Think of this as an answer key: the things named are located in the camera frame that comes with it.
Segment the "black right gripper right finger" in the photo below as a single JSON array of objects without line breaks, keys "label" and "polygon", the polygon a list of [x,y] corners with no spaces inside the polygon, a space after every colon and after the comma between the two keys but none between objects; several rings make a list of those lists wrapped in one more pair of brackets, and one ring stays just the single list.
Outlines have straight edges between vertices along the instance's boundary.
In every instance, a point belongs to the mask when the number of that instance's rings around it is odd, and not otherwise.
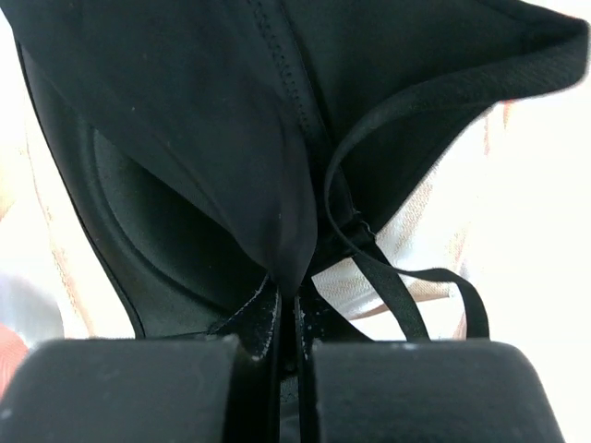
[{"label": "black right gripper right finger", "polygon": [[315,287],[295,298],[305,442],[560,442],[536,370],[495,341],[372,341]]}]

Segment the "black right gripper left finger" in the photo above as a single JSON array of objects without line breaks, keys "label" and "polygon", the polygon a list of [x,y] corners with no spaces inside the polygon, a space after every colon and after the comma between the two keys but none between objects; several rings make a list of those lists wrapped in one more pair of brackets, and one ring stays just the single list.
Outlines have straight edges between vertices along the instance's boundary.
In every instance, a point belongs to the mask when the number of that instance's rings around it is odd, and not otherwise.
[{"label": "black right gripper left finger", "polygon": [[5,442],[275,442],[281,297],[255,275],[122,288],[135,340],[36,349],[1,402]]}]

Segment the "black bra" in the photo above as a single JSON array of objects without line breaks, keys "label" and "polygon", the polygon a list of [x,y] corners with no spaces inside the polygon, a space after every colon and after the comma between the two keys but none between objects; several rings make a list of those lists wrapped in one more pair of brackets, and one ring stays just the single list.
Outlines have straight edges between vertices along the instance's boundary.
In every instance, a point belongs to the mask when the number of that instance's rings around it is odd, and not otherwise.
[{"label": "black bra", "polygon": [[211,330],[265,289],[354,261],[405,337],[409,290],[475,288],[398,264],[382,231],[498,102],[571,87],[588,24],[523,1],[5,1],[28,151],[72,337]]}]

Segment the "floral mesh laundry bag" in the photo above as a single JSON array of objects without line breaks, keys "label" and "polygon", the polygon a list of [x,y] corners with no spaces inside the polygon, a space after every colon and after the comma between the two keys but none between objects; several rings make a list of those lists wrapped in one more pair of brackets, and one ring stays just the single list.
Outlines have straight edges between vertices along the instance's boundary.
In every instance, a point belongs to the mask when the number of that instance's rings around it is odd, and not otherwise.
[{"label": "floral mesh laundry bag", "polygon": [[[492,337],[556,390],[590,383],[590,85],[500,104],[473,123],[377,236],[393,265],[470,280]],[[126,337],[124,319],[1,52],[1,380],[31,345]]]}]

